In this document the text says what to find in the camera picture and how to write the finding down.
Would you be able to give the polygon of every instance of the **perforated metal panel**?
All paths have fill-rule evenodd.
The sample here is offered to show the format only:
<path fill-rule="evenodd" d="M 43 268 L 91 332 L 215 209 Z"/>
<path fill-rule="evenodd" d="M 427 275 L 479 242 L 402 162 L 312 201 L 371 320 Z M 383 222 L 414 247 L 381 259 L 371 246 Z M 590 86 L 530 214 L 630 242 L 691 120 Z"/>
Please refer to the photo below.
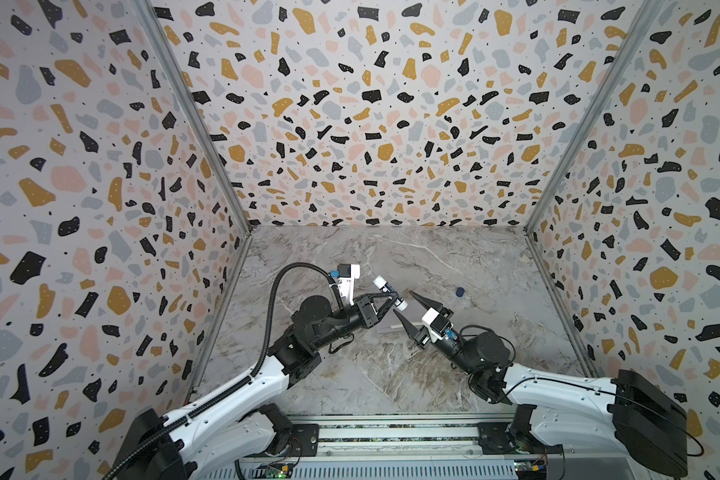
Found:
<path fill-rule="evenodd" d="M 246 478 L 255 478 L 253 467 L 242 463 Z M 234 466 L 220 468 L 205 478 L 237 478 Z M 308 462 L 293 469 L 291 478 L 436 478 L 438 480 L 517 480 L 511 460 L 435 460 L 435 461 L 340 461 Z"/>

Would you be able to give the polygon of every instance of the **robotic arm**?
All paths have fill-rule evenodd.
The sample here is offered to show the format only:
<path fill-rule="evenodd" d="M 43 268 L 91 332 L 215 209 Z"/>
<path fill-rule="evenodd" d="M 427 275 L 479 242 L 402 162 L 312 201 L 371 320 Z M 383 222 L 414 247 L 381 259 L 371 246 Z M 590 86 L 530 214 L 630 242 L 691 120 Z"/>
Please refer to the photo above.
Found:
<path fill-rule="evenodd" d="M 394 312 L 408 336 L 421 348 L 434 346 L 468 374 L 475 395 L 518 405 L 507 431 L 510 446 L 529 453 L 555 446 L 625 452 L 663 475 L 688 474 L 686 413 L 640 374 L 619 370 L 615 379 L 590 379 L 530 369 L 514 363 L 491 329 L 472 326 L 484 331 L 467 340 L 453 331 L 451 310 L 411 294 L 427 312 L 421 329 Z"/>
<path fill-rule="evenodd" d="M 333 310 L 324 296 L 310 296 L 292 314 L 292 324 L 270 346 L 277 285 L 282 274 L 294 266 L 306 266 L 323 274 L 336 290 L 338 308 Z M 162 418 L 152 408 L 138 416 L 120 447 L 115 466 L 104 479 L 115 475 L 120 480 L 201 478 L 244 456 L 282 452 L 288 445 L 292 424 L 270 403 L 272 399 L 305 379 L 320 364 L 320 349 L 328 346 L 328 353 L 335 353 L 354 340 L 353 332 L 374 327 L 394 305 L 404 306 L 391 287 L 381 293 L 354 297 L 354 282 L 359 277 L 359 265 L 340 264 L 330 274 L 309 264 L 284 268 L 270 295 L 266 350 L 259 362 L 203 398 Z M 385 302 L 376 307 L 377 300 Z M 352 340 L 333 348 L 333 342 L 349 337 Z"/>

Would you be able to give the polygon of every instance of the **gray marble surface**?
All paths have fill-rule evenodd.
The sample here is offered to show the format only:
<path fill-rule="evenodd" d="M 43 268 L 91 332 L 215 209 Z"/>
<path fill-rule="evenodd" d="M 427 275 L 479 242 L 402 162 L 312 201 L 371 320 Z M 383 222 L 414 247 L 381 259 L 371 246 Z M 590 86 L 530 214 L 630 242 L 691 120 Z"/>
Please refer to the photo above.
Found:
<path fill-rule="evenodd" d="M 272 282 L 286 264 L 304 261 L 324 270 L 360 264 L 355 294 L 377 292 L 382 275 L 409 303 L 410 290 L 441 301 L 453 323 L 488 326 L 517 348 L 516 361 L 550 372 L 581 375 L 576 355 L 520 231 L 468 227 L 331 228 L 260 226 L 242 268 L 199 388 L 203 395 L 256 361 Z M 463 287 L 459 298 L 455 291 Z M 290 314 L 310 295 L 331 299 L 319 274 L 297 269 L 278 288 L 274 341 Z M 415 307 L 407 318 L 417 320 Z M 434 348 L 419 350 L 403 331 L 362 330 L 276 402 L 290 414 L 394 412 L 503 412 L 467 386 Z"/>

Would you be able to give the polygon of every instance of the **terrazzo pattern wallpaper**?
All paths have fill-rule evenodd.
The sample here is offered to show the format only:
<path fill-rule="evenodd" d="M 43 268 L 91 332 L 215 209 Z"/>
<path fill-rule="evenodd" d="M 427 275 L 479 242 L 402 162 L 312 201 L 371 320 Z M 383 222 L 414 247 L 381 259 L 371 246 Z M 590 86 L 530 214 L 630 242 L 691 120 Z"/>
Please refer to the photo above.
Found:
<path fill-rule="evenodd" d="M 252 224 L 524 224 L 641 0 L 155 0 Z"/>
<path fill-rule="evenodd" d="M 600 373 L 678 401 L 720 480 L 720 2 L 666 2 L 532 237 Z"/>
<path fill-rule="evenodd" d="M 0 480 L 183 404 L 239 242 L 195 135 L 129 3 L 0 2 Z"/>

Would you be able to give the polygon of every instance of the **side wall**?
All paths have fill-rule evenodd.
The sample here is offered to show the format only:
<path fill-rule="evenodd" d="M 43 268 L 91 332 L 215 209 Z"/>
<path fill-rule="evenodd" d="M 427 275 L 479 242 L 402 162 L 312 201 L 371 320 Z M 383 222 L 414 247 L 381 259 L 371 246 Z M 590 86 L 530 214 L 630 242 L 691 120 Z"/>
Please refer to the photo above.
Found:
<path fill-rule="evenodd" d="M 590 358 L 687 409 L 720 479 L 720 2 L 667 3 L 555 199 L 532 237 Z"/>
<path fill-rule="evenodd" d="M 0 478 L 96 478 L 180 406 L 236 258 L 127 2 L 0 2 Z"/>
<path fill-rule="evenodd" d="M 518 225 L 640 0 L 155 0 L 252 224 Z"/>

